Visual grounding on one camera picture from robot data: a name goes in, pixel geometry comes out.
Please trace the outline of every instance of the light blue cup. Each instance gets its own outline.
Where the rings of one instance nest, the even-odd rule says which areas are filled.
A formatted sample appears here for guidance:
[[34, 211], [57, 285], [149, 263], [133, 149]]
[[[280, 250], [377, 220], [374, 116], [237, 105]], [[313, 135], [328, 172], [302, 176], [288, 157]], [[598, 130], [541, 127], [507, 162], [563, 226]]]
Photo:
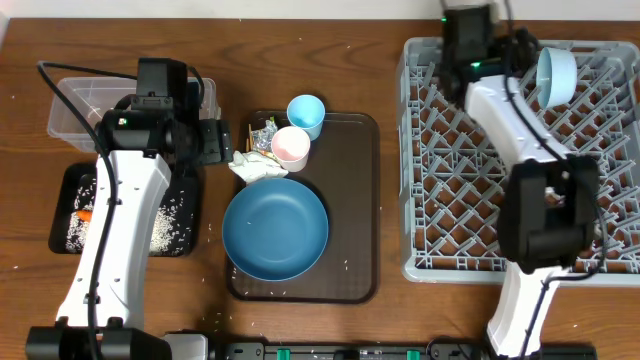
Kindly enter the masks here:
[[313, 95], [300, 95], [287, 106], [287, 118], [291, 125], [309, 134], [311, 141], [318, 138], [324, 121], [324, 104]]

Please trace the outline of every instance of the plastic container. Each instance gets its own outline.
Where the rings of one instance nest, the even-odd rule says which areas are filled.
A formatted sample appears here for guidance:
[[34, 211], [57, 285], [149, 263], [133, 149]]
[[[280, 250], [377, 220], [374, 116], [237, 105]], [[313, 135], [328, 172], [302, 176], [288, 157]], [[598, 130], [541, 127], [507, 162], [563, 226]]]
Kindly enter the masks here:
[[[495, 224], [506, 171], [482, 129], [438, 90], [441, 45], [440, 38], [408, 40], [396, 72], [402, 272], [416, 282], [501, 283], [506, 259]], [[597, 198], [609, 229], [605, 273], [570, 285], [640, 286], [640, 52], [614, 41], [540, 45], [573, 53], [575, 93], [567, 104], [542, 109], [537, 66], [519, 90], [558, 141], [597, 160]], [[592, 244], [576, 270], [596, 266], [599, 252]]]
[[[216, 84], [211, 79], [203, 79], [205, 96], [200, 109], [200, 119], [219, 119], [220, 107], [216, 101]], [[71, 103], [78, 108], [85, 119], [94, 126], [107, 110], [113, 109], [125, 95], [135, 94], [136, 80], [113, 77], [71, 77], [58, 83], [58, 88]], [[93, 141], [80, 126], [71, 111], [53, 96], [47, 133], [62, 139], [82, 152], [95, 152]]]

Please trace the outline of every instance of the dish rack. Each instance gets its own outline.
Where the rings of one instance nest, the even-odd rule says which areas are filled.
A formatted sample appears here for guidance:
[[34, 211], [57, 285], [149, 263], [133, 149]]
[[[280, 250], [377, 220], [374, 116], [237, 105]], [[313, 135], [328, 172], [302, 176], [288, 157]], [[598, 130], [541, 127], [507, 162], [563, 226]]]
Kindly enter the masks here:
[[[540, 41], [573, 52], [576, 93], [542, 110], [536, 67], [520, 91], [538, 119], [567, 148], [597, 159], [598, 203], [608, 227], [602, 274], [576, 286], [640, 285], [640, 52], [631, 43]], [[434, 77], [440, 38], [406, 42], [397, 68], [400, 218], [404, 276], [415, 282], [501, 283], [506, 259], [495, 224], [506, 186], [496, 150], [467, 114], [450, 108]], [[597, 265], [601, 241], [578, 258], [575, 271]]]

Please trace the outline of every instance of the brown tray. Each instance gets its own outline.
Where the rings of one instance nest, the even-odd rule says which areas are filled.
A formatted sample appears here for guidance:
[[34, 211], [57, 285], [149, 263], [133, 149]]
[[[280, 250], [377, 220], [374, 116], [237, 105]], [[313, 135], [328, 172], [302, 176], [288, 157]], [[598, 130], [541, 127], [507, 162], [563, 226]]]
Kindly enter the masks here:
[[[284, 111], [258, 111], [249, 124], [262, 129], [271, 116], [278, 127], [289, 125]], [[371, 299], [378, 287], [379, 147], [378, 125], [371, 117], [327, 114], [320, 137], [311, 143], [307, 166], [287, 176], [311, 189], [327, 209], [324, 253], [307, 272], [282, 282], [252, 278], [227, 259], [229, 291], [253, 301], [359, 304]], [[238, 180], [237, 188], [243, 186]]]

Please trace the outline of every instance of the black tray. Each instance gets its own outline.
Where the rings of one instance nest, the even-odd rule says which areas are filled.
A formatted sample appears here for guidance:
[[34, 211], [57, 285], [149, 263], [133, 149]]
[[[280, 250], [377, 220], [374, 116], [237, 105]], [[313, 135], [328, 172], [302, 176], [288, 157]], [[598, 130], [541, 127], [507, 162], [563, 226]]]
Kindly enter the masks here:
[[[58, 205], [53, 217], [49, 234], [49, 249], [56, 254], [80, 254], [83, 244], [78, 242], [77, 232], [69, 236], [72, 214], [82, 210], [86, 205], [93, 204], [95, 196], [96, 165], [95, 163], [73, 164], [64, 173]], [[198, 226], [199, 182], [195, 172], [187, 176], [174, 176], [171, 186], [167, 189], [160, 208], [177, 209], [174, 220], [171, 221], [172, 238], [163, 251], [149, 253], [149, 256], [175, 257], [187, 255], [195, 245]]]
[[[263, 128], [270, 116], [276, 117], [278, 127], [289, 125], [283, 111], [259, 111], [249, 120], [251, 128]], [[287, 176], [310, 188], [327, 209], [327, 248], [311, 269], [282, 282], [257, 280], [227, 260], [229, 291], [241, 300], [256, 301], [369, 300], [378, 287], [379, 164], [378, 125], [371, 117], [327, 114], [320, 137], [311, 143], [307, 166]], [[238, 178], [237, 185], [241, 189], [244, 182]]]

